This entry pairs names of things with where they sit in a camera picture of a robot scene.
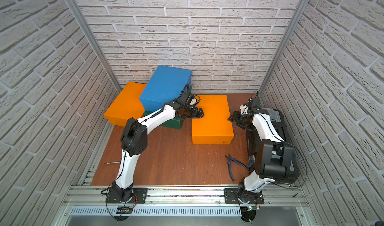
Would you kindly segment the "orange shoebox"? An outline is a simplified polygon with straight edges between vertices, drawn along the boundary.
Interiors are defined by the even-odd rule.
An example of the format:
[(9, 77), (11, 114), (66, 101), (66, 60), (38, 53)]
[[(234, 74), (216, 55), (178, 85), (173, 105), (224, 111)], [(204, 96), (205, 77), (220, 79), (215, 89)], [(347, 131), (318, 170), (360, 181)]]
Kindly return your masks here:
[(232, 123), (228, 121), (230, 109), (227, 96), (201, 95), (199, 107), (205, 115), (201, 119), (192, 120), (193, 144), (230, 144), (234, 131)]
[(114, 126), (125, 127), (130, 118), (141, 118), (145, 109), (139, 100), (146, 84), (129, 82), (112, 102), (104, 117)]

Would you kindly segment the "blue shoebox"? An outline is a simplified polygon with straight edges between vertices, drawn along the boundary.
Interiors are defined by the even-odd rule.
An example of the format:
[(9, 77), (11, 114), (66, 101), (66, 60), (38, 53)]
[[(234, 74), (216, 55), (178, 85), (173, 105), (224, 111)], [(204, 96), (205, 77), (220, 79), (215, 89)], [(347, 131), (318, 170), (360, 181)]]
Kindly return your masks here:
[(192, 71), (190, 70), (158, 66), (139, 100), (146, 111), (157, 111), (164, 102), (179, 97), (186, 85), (192, 85), (191, 81)]

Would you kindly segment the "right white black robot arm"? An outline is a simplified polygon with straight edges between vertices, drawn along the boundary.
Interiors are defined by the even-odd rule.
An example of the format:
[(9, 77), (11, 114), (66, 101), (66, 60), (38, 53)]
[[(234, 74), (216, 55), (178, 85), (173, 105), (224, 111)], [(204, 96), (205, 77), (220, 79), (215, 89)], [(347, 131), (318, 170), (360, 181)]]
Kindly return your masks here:
[(268, 184), (293, 184), (300, 175), (283, 113), (263, 108), (250, 98), (228, 120), (246, 131), (249, 175), (239, 184), (241, 194), (260, 193)]

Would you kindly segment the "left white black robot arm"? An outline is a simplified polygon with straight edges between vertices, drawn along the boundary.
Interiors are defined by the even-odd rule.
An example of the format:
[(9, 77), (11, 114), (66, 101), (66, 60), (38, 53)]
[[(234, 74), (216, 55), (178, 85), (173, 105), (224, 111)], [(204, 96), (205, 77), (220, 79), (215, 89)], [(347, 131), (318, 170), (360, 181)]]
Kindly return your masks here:
[(204, 111), (198, 107), (200, 96), (182, 92), (179, 97), (164, 102), (157, 111), (139, 118), (131, 118), (124, 128), (122, 143), (122, 159), (119, 173), (110, 186), (110, 195), (120, 202), (127, 202), (133, 194), (134, 172), (139, 156), (148, 146), (148, 134), (163, 123), (174, 118), (201, 119)]

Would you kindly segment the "green shoebox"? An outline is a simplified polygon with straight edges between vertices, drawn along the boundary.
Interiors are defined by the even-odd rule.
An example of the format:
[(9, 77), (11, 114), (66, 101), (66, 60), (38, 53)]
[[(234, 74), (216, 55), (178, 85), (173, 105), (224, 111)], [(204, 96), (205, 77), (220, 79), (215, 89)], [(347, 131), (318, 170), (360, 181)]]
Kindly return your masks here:
[[(184, 92), (191, 93), (192, 86), (190, 84), (186, 84), (186, 86), (183, 89)], [(172, 120), (166, 121), (163, 124), (161, 124), (161, 127), (181, 130), (184, 123), (184, 119), (181, 119), (179, 117), (173, 118)]]

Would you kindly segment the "black grey toolbox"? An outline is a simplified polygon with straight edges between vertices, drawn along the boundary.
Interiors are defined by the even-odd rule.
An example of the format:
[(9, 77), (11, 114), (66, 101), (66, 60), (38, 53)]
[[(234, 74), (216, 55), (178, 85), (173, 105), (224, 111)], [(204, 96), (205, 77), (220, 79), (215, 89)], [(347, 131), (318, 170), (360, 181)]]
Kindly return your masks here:
[(253, 118), (256, 130), (246, 130), (250, 175), (249, 187), (257, 181), (265, 184), (292, 184), (300, 175), (295, 162), (295, 146), (288, 142), (285, 123), (278, 111), (262, 109)]

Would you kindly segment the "right corner aluminium profile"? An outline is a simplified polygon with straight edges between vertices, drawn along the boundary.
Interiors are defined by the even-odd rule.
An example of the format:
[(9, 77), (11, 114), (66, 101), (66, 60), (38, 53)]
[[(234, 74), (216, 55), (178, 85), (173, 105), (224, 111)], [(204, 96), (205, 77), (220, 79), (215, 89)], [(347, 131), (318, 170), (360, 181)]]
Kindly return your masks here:
[(283, 54), (283, 51), (285, 50), (286, 46), (289, 43), (289, 40), (292, 37), (292, 34), (294, 33), (297, 24), (299, 20), (302, 17), (302, 14), (304, 13), (307, 4), (309, 0), (299, 0), (298, 6), (294, 11), (294, 14), (286, 28), (285, 33), (283, 34), (282, 40), (279, 43), (279, 46), (273, 56), (273, 59), (268, 67), (268, 70), (263, 78), (262, 84), (259, 88), (259, 95), (262, 94), (262, 92), (265, 90), (267, 83), (272, 75), (272, 72), (274, 71), (275, 67), (277, 66), (278, 60), (280, 59), (281, 55)]

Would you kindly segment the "corner aluminium profile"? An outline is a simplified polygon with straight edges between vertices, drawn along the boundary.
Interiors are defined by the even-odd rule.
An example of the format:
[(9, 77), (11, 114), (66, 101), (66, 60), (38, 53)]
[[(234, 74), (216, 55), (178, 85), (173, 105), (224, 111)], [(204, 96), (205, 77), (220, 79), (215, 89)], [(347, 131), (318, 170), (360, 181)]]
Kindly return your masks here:
[(294, 33), (297, 24), (299, 20), (302, 17), (302, 14), (304, 13), (307, 4), (309, 0), (299, 0), (298, 6), (294, 11), (294, 14), (286, 28), (285, 33), (283, 34), (282, 40), (279, 43), (279, 46), (273, 56), (273, 59), (268, 67), (268, 70), (263, 78), (262, 84), (259, 88), (259, 95), (262, 94), (262, 92), (265, 90), (267, 83), (272, 75), (272, 72), (274, 71), (275, 67), (277, 66), (278, 60), (280, 59), (281, 55), (283, 54), (283, 51), (285, 50), (286, 46), (289, 43), (289, 40), (292, 37), (292, 34)]
[(116, 79), (116, 76), (114, 75), (113, 73), (113, 70), (105, 56), (105, 54), (103, 53), (90, 25), (88, 24), (85, 16), (83, 15), (79, 5), (77, 4), (76, 0), (64, 0), (69, 9), (71, 10), (74, 18), (77, 20), (81, 30), (83, 31), (86, 39), (88, 40), (90, 46), (92, 47), (94, 53), (96, 54), (96, 56), (98, 57), (101, 65), (103, 66), (104, 70), (106, 71), (109, 79), (111, 80), (113, 86), (115, 87), (115, 89), (117, 90), (117, 92), (121, 92), (122, 89), (121, 89), (121, 86), (118, 82), (118, 80)]

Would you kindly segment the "left corner aluminium profile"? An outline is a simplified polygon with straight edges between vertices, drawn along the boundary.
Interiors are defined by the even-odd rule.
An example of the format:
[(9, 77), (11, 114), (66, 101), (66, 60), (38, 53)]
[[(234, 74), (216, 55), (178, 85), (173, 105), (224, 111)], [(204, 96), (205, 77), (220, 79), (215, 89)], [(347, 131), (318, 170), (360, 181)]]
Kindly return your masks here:
[(118, 80), (116, 79), (116, 76), (114, 75), (113, 73), (113, 70), (105, 56), (105, 54), (103, 53), (90, 25), (88, 24), (85, 16), (83, 15), (79, 5), (77, 4), (76, 0), (64, 0), (69, 9), (71, 10), (74, 18), (77, 20), (81, 30), (83, 31), (86, 39), (88, 40), (90, 46), (92, 47), (94, 53), (96, 54), (96, 56), (98, 57), (101, 65), (103, 66), (104, 70), (106, 71), (109, 79), (111, 80), (113, 86), (115, 87), (115, 89), (117, 90), (117, 92), (121, 92), (122, 89), (121, 89), (121, 86), (118, 82)]

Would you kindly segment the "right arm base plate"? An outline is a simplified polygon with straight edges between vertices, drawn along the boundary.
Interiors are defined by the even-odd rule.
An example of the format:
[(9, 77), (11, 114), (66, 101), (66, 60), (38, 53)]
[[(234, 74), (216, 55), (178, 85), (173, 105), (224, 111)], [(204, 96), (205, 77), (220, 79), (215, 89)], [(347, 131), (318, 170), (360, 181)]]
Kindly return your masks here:
[(224, 199), (227, 205), (262, 205), (265, 203), (262, 192), (252, 193), (248, 191), (241, 191), (234, 188), (224, 189)]

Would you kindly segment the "black handled screwdriver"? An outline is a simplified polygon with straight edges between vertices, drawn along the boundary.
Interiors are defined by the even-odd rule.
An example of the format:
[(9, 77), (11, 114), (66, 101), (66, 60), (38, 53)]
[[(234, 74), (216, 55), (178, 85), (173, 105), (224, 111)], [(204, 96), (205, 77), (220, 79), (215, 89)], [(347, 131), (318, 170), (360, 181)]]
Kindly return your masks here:
[(114, 165), (114, 164), (120, 164), (121, 161), (117, 161), (117, 162), (107, 162), (107, 163), (104, 163), (104, 165)]

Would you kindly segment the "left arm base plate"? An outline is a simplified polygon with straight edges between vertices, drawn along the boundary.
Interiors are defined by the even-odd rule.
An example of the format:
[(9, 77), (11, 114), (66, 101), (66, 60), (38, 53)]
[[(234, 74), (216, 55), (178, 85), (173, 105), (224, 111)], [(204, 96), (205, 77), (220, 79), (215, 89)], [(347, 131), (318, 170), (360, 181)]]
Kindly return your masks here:
[(137, 200), (138, 204), (144, 204), (147, 198), (148, 188), (132, 188), (126, 190), (109, 189), (106, 196), (108, 204), (127, 203), (133, 204)]

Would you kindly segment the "aluminium front rail frame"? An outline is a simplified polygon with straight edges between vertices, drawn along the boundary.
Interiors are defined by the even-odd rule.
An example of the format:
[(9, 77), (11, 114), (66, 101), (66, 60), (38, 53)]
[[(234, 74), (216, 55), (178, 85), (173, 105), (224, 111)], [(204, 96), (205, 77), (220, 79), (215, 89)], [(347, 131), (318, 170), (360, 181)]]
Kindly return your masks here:
[(54, 226), (64, 226), (71, 217), (86, 216), (93, 220), (106, 217), (112, 222), (127, 222), (144, 217), (234, 217), (245, 218), (245, 223), (260, 222), (262, 217), (279, 222), (288, 218), (298, 220), (301, 226), (315, 225), (315, 219), (302, 190), (267, 186), (262, 189), (265, 203), (262, 205), (227, 205), (224, 189), (235, 185), (192, 186), (138, 186), (148, 188), (144, 204), (106, 202), (107, 188), (103, 186), (70, 187)]

